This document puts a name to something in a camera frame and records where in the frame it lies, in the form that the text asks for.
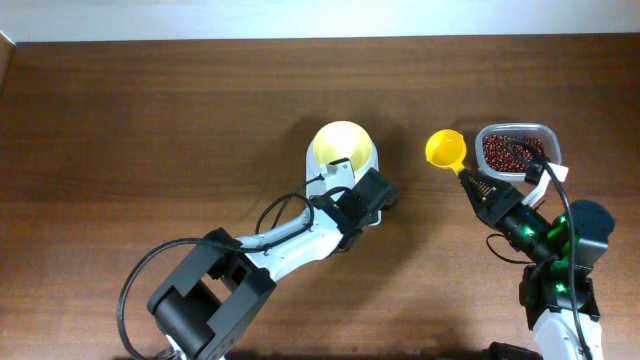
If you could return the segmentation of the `pale yellow bowl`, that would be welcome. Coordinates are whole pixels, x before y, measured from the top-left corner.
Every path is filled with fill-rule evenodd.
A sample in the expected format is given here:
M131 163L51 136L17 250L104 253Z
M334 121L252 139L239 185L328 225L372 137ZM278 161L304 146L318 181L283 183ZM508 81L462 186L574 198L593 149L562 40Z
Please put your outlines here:
M315 135L312 154L318 164L348 158L354 171L361 169L373 153L367 131L354 122L335 121L323 126Z

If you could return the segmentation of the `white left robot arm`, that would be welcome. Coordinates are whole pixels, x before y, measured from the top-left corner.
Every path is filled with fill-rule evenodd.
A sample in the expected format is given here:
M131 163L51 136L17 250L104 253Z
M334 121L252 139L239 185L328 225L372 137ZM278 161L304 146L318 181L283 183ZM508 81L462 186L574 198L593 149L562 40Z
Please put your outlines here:
M397 190L375 169L305 198L299 216L264 233L203 238L151 295L147 309L170 346L161 359L221 359L277 287L299 267L348 251L395 206Z

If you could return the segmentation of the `yellow measuring scoop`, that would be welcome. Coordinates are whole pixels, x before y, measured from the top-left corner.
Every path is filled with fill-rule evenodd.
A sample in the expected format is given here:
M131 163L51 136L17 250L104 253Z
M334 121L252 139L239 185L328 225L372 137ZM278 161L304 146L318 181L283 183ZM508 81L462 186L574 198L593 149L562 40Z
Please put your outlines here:
M461 133L443 129L434 133L425 146L425 156L428 163L441 168L452 170L458 175L465 169L463 161L467 147Z

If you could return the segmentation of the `clear plastic bean container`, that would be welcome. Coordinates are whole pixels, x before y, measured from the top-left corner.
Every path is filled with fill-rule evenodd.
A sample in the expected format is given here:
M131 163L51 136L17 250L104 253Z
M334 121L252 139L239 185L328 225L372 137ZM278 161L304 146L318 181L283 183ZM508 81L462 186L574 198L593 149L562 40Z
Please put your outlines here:
M476 136L475 153L480 172L508 182L525 180L526 168L535 158L518 144L511 145L512 151L509 151L505 144L509 139L527 143L551 163L562 163L558 139L549 127L534 123L493 124Z

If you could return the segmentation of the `white digital kitchen scale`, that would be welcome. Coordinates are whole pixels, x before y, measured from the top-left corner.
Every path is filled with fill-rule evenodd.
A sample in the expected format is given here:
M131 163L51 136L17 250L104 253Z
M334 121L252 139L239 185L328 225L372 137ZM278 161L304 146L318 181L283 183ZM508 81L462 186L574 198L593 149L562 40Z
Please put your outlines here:
M313 140L311 141L311 143L309 144L309 147L307 149L307 153L306 153L306 179L307 180L311 180L313 178L316 178L318 176L322 176L321 175L321 169L320 169L320 165L318 164L312 154L312 144L313 144ZM363 177L363 175L371 168L374 168L376 170L379 169L379 161L378 161L378 152L377 152L377 148L376 145L374 144L374 142L372 141L373 144L373 153L369 159L369 161L359 170L354 171L354 175L355 175L355 184ZM316 180L313 183L308 184L305 187L305 195L311 199L314 196L321 196L322 194L322 190L324 189L324 183L323 183L323 179L322 180Z

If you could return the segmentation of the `red beans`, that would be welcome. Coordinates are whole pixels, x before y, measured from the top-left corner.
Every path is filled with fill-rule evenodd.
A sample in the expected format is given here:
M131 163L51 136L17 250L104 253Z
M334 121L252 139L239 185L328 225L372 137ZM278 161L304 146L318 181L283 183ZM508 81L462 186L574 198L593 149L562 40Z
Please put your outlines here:
M546 156L542 140L537 137L519 136L513 137L533 147L540 155ZM506 142L511 139L504 135L489 135L482 139L482 149L487 165L497 171L506 173L526 172L527 164L516 159L507 149ZM525 161L534 161L532 154L520 145L511 146L513 152Z

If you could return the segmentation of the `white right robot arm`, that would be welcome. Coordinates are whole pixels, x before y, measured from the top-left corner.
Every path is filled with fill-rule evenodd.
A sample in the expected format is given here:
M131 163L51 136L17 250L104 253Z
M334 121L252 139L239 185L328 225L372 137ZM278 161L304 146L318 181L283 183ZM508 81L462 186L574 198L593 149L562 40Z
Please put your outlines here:
M544 359L602 359L602 327L589 274L608 250L615 220L600 204L577 200L547 221L513 185L463 169L458 178L476 217L531 261L519 301Z

